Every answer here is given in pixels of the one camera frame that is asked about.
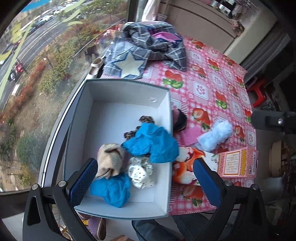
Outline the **light blue fluffy sock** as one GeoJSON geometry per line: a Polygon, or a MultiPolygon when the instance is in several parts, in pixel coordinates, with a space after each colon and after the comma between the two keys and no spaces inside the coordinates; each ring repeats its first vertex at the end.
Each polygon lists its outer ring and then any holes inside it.
{"type": "Polygon", "coordinates": [[[208,132],[197,138],[195,146],[202,151],[213,151],[231,136],[232,129],[228,120],[218,120],[208,132]]]}

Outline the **blue cloth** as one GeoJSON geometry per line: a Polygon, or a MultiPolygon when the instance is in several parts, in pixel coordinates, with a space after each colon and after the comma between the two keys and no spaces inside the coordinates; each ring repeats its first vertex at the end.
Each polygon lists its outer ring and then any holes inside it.
{"type": "Polygon", "coordinates": [[[126,173],[97,179],[89,187],[90,194],[102,197],[111,206],[121,208],[130,198],[130,179],[126,173]]]}
{"type": "Polygon", "coordinates": [[[121,146],[133,156],[149,154],[151,163],[173,162],[179,156],[177,140],[162,126],[153,123],[143,123],[135,136],[121,146]]]}

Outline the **beige sock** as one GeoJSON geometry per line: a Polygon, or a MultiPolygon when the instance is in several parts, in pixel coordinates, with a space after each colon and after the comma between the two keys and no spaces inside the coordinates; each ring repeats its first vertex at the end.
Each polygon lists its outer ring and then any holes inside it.
{"type": "Polygon", "coordinates": [[[125,150],[117,143],[103,144],[97,153],[98,170],[96,178],[109,179],[122,170],[125,150]]]}

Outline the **white polka dot cloth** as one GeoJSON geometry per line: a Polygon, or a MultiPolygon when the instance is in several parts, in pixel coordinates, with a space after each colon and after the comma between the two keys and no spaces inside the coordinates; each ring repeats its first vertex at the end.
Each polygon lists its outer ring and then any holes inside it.
{"type": "Polygon", "coordinates": [[[149,157],[132,157],[128,161],[127,173],[137,189],[154,186],[154,180],[151,179],[153,170],[149,157]]]}

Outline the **red plastic stool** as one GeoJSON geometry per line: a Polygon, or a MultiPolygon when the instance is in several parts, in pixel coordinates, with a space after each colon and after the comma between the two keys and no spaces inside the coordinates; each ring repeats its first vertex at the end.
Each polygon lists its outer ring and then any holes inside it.
{"type": "Polygon", "coordinates": [[[267,96],[265,92],[266,82],[267,82],[266,78],[257,80],[255,84],[253,84],[251,87],[247,89],[247,92],[253,92],[257,97],[256,101],[252,104],[254,108],[259,107],[267,100],[267,96]]]}

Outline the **purple slipper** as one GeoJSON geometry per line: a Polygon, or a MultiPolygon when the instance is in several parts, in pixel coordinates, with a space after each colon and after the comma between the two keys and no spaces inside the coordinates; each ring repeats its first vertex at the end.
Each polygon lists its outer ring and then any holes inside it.
{"type": "Polygon", "coordinates": [[[96,240],[105,240],[106,238],[106,219],[88,214],[79,213],[77,215],[87,227],[96,240]]]}

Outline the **blue jeans leg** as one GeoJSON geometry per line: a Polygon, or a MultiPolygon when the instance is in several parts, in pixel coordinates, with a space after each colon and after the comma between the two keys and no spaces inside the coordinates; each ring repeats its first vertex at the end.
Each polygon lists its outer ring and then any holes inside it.
{"type": "Polygon", "coordinates": [[[154,219],[132,220],[132,227],[139,240],[198,240],[208,223],[208,219],[200,213],[173,215],[172,218],[183,239],[154,219]]]}

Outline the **pink printed card box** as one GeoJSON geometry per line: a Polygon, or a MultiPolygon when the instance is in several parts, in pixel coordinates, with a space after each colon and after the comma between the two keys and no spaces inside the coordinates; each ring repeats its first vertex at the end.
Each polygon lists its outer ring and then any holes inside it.
{"type": "Polygon", "coordinates": [[[225,178],[255,178],[258,151],[241,148],[218,154],[218,174],[225,178]]]}

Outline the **pink strawberry tablecloth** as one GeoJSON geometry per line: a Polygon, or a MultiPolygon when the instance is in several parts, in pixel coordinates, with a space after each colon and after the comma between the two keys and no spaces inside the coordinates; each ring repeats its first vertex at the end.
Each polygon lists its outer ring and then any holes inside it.
{"type": "MultiPolygon", "coordinates": [[[[187,71],[168,68],[162,61],[147,63],[141,82],[166,87],[171,107],[187,117],[186,128],[200,126],[209,131],[215,122],[228,120],[231,136],[213,154],[241,148],[256,150],[256,132],[251,124],[251,104],[243,78],[245,69],[216,49],[184,37],[187,71]]],[[[254,178],[229,178],[235,185],[249,187],[254,178]]],[[[212,209],[200,186],[172,182],[169,213],[189,214],[212,209]]]]}

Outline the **pink sponge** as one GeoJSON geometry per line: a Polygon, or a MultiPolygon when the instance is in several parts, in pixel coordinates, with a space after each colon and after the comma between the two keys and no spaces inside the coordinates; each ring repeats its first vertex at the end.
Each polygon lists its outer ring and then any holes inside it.
{"type": "Polygon", "coordinates": [[[202,133],[202,128],[200,126],[186,128],[180,132],[180,144],[184,146],[195,144],[198,141],[197,138],[201,136],[202,133]]]}

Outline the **leopard print cloth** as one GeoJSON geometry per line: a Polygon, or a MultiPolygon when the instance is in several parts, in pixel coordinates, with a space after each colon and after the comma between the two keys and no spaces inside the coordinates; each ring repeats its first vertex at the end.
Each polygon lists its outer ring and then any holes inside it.
{"type": "MultiPolygon", "coordinates": [[[[147,116],[147,115],[142,115],[140,118],[139,118],[139,121],[140,123],[154,123],[154,119],[151,117],[151,116],[147,116]]],[[[141,126],[137,126],[135,128],[135,130],[132,130],[132,131],[129,131],[129,132],[125,132],[124,133],[124,138],[126,140],[129,140],[131,138],[133,138],[136,134],[136,132],[140,129],[141,126]]]]}

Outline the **white open storage box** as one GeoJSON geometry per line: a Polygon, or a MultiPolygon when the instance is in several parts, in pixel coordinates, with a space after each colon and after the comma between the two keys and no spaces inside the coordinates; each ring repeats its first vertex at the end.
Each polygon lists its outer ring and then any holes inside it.
{"type": "MultiPolygon", "coordinates": [[[[124,142],[123,134],[151,116],[156,125],[172,132],[170,92],[167,88],[123,79],[87,80],[79,92],[67,139],[64,178],[96,158],[103,144],[124,142]]],[[[130,188],[121,208],[102,197],[85,194],[76,210],[104,218],[144,220],[167,217],[171,192],[171,164],[154,164],[151,188],[130,188]]]]}

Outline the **grey plaid star blanket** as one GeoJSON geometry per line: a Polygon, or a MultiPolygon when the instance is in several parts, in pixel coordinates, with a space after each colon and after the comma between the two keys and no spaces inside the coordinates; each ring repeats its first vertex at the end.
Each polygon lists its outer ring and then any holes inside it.
{"type": "Polygon", "coordinates": [[[167,22],[128,22],[107,48],[102,73],[140,79],[147,63],[153,61],[187,71],[187,55],[181,35],[167,22]]]}

